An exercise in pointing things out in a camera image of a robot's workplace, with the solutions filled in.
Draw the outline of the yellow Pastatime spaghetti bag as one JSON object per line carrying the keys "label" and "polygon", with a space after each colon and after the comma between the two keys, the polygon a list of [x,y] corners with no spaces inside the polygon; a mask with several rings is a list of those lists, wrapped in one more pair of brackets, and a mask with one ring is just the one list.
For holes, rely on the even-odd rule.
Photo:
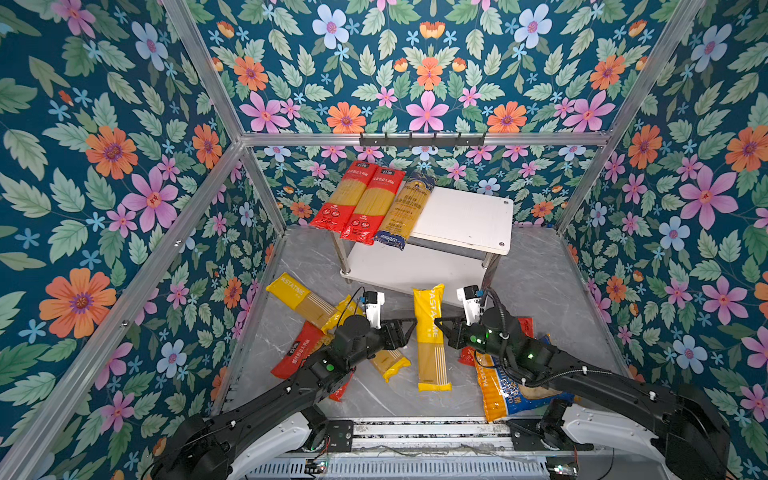
{"label": "yellow Pastatime spaghetti bag", "polygon": [[413,290],[420,392],[452,390],[447,374],[444,334],[435,324],[435,320],[442,317],[443,297],[443,284],[429,290]]}

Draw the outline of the red spaghetti bag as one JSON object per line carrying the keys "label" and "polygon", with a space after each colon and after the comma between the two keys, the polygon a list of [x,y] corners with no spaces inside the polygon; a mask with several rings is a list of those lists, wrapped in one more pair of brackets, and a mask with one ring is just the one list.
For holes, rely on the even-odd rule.
{"label": "red spaghetti bag", "polygon": [[340,233],[380,166],[356,160],[346,170],[333,194],[310,222],[312,227]]}
{"label": "red spaghetti bag", "polygon": [[404,171],[380,168],[373,175],[340,238],[372,245],[404,178]]}

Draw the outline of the amber blue spaghetti bag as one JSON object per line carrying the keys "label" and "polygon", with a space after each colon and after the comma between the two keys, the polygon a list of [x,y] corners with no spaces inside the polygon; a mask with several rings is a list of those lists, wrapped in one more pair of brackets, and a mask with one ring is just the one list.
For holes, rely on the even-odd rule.
{"label": "amber blue spaghetti bag", "polygon": [[435,179],[432,176],[409,176],[396,195],[374,241],[403,250],[434,188]]}

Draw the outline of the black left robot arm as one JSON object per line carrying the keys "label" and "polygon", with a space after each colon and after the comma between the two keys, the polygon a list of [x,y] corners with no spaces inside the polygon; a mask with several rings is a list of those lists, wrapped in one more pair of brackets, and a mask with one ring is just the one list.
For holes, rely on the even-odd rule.
{"label": "black left robot arm", "polygon": [[348,317],[288,379],[228,412],[184,420],[140,477],[241,479],[284,453],[324,449],[328,419],[318,404],[342,389],[358,364],[406,346],[415,327],[414,318],[374,328],[364,316]]}

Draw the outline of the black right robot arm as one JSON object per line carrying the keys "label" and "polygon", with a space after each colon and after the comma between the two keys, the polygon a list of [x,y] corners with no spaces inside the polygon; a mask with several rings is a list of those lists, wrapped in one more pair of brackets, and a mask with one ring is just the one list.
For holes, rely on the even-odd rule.
{"label": "black right robot arm", "polygon": [[573,394],[650,430],[653,452],[681,479],[725,479],[731,435],[711,398],[695,385],[675,390],[639,382],[584,362],[526,336],[506,308],[491,307],[470,325],[459,317],[434,321],[450,347],[489,354],[491,365],[515,383]]}

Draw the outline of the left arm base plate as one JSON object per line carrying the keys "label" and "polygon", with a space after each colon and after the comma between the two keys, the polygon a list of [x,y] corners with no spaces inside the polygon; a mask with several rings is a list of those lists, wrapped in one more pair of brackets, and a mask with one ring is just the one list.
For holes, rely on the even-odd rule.
{"label": "left arm base plate", "polygon": [[305,452],[352,451],[355,422],[352,420],[325,420],[310,424],[310,434],[302,449]]}

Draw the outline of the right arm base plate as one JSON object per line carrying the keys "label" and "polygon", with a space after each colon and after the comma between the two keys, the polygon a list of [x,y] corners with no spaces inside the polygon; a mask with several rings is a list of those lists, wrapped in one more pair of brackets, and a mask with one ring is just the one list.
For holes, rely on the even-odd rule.
{"label": "right arm base plate", "polygon": [[539,418],[511,418],[506,421],[515,451],[594,451],[591,443],[580,444],[571,440],[562,429],[541,426]]}

